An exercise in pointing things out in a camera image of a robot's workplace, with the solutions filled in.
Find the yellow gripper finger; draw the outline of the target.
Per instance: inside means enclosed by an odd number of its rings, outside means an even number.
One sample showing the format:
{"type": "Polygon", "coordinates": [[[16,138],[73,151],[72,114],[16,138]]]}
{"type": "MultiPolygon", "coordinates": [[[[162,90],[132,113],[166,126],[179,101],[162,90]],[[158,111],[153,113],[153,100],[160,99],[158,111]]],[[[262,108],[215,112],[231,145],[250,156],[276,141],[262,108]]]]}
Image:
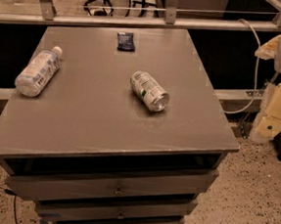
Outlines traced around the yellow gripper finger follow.
{"type": "Polygon", "coordinates": [[[256,133],[264,139],[272,140],[281,132],[281,83],[269,84],[264,101],[262,118],[258,120],[256,133]]]}
{"type": "Polygon", "coordinates": [[[256,51],[256,57],[264,60],[271,60],[275,58],[275,53],[277,51],[277,46],[281,36],[278,34],[271,38],[268,42],[262,44],[256,51]]]}

